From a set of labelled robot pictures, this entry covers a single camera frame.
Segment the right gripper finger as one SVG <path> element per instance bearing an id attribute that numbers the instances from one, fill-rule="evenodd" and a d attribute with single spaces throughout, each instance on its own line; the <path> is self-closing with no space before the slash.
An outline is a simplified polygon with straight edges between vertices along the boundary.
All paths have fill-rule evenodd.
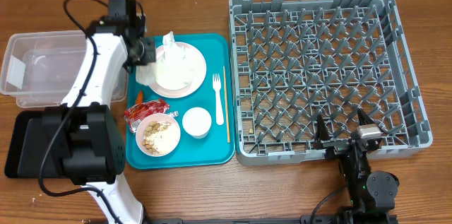
<path id="1" fill-rule="evenodd" d="M 323 120 L 321 114 L 316 117 L 316 133 L 314 135 L 315 142 L 329 141 L 331 138 L 328 133 L 328 128 Z"/>
<path id="2" fill-rule="evenodd" d="M 357 115 L 360 126 L 375 124 L 375 121 L 362 108 L 357 109 Z"/>

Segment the white napkin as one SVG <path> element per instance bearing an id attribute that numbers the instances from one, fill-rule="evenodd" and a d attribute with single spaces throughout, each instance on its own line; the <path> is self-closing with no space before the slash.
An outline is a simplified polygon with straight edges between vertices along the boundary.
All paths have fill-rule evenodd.
<path id="1" fill-rule="evenodd" d="M 149 63 L 145 66 L 136 67 L 136 82 L 149 86 L 155 82 L 155 64 Z"/>

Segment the white tissue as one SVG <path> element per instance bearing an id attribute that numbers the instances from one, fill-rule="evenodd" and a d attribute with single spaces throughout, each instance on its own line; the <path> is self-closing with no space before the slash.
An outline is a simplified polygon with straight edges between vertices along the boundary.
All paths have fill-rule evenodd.
<path id="1" fill-rule="evenodd" d="M 174 33 L 170 31 L 162 38 L 163 55 L 156 63 L 156 70 L 159 74 L 172 72 L 182 72 L 186 69 L 186 49 L 179 46 L 174 38 Z"/>

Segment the orange carrot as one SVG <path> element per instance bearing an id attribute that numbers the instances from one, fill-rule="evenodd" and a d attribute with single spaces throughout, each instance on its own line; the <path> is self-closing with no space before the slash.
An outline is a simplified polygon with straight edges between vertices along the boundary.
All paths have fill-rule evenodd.
<path id="1" fill-rule="evenodd" d="M 143 99 L 144 99 L 144 94 L 143 94 L 143 91 L 140 90 L 140 91 L 138 92 L 138 94 L 137 94 L 135 104 L 140 104 L 140 103 L 142 103 L 142 102 L 143 102 Z"/>

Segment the red snack wrapper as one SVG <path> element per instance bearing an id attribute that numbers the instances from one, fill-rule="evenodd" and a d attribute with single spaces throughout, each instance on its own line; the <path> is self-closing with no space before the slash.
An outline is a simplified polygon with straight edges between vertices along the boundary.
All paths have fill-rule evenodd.
<path id="1" fill-rule="evenodd" d="M 135 104 L 124 112 L 124 119 L 128 124 L 129 131 L 134 134 L 140 123 L 152 114 L 162 113 L 171 117 L 178 117 L 178 111 L 168 112 L 170 105 L 162 98 Z"/>

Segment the pink bowl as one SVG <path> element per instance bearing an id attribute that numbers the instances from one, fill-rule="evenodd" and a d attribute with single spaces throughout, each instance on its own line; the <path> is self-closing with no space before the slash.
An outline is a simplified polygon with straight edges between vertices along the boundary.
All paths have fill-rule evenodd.
<path id="1" fill-rule="evenodd" d="M 151 156 L 151 157 L 162 157 L 162 156 L 165 156 L 165 155 L 162 155 L 162 156 L 154 156 L 154 155 L 151 155 L 151 154 L 149 154 L 149 153 L 147 153 L 147 152 L 145 151 L 145 148 L 144 148 L 144 147 L 142 146 L 142 144 L 141 144 L 141 140 L 143 139 L 142 133 L 144 132 L 145 126 L 146 126 L 149 122 L 151 122 L 151 121 L 158 121 L 158 122 L 172 122 L 172 123 L 177 124 L 178 126 L 179 126 L 179 124 L 177 123 L 177 121 L 176 121 L 173 117 L 169 116 L 168 114 L 156 113 L 156 114 L 150 115 L 149 117 L 146 117 L 146 118 L 140 123 L 140 125 L 138 126 L 138 128 L 137 128 L 137 130 L 136 130 L 136 133 L 135 133 L 135 136 L 136 136 L 136 143 L 137 143 L 139 149 L 140 149 L 142 152 L 144 152 L 146 155 L 149 155 L 149 156 Z"/>

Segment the rice and peanuts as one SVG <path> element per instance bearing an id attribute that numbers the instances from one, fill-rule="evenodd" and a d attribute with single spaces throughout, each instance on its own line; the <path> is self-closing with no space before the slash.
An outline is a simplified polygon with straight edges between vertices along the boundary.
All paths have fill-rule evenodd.
<path id="1" fill-rule="evenodd" d="M 142 133 L 142 146 L 145 151 L 154 156 L 171 153 L 179 143 L 180 128 L 172 122 L 149 122 Z"/>

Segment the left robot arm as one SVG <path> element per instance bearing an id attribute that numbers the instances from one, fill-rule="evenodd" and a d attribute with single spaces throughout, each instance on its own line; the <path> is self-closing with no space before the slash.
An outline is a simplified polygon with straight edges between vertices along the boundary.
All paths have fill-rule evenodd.
<path id="1" fill-rule="evenodd" d="M 155 42 L 145 36 L 137 0 L 104 5 L 107 15 L 79 27 L 87 49 L 72 88 L 60 106 L 42 114 L 48 147 L 37 181 L 48 196 L 88 192 L 108 223 L 149 223 L 124 175 L 126 146 L 110 105 L 119 71 L 155 62 Z"/>

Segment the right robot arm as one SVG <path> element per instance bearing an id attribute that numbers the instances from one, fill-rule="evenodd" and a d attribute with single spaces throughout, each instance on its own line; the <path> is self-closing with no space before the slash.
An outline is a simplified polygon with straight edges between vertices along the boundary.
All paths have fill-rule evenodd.
<path id="1" fill-rule="evenodd" d="M 310 223 L 315 223 L 317 211 L 330 198 L 348 190 L 350 206 L 340 207 L 336 214 L 321 217 L 327 223 L 397 223 L 389 214 L 395 208 L 395 197 L 400 185 L 392 173 L 372 171 L 367 158 L 369 151 L 379 149 L 382 129 L 363 109 L 357 111 L 359 126 L 346 141 L 332 141 L 321 115 L 316 118 L 314 147 L 324 150 L 324 158 L 338 160 L 345 184 L 322 199 L 311 212 Z"/>

